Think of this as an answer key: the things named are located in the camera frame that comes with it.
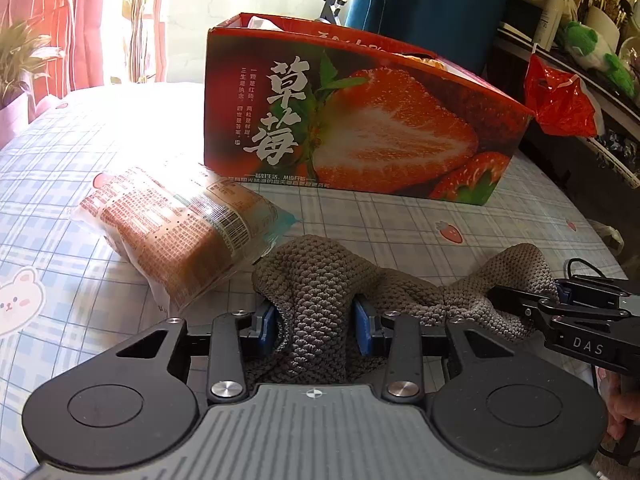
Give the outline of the person's right hand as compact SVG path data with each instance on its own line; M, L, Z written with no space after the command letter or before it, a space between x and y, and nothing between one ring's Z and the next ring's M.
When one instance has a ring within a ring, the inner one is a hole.
M620 375L597 367L598 387L608 408L608 435L619 441L626 432L627 422L639 420L639 393L623 393Z

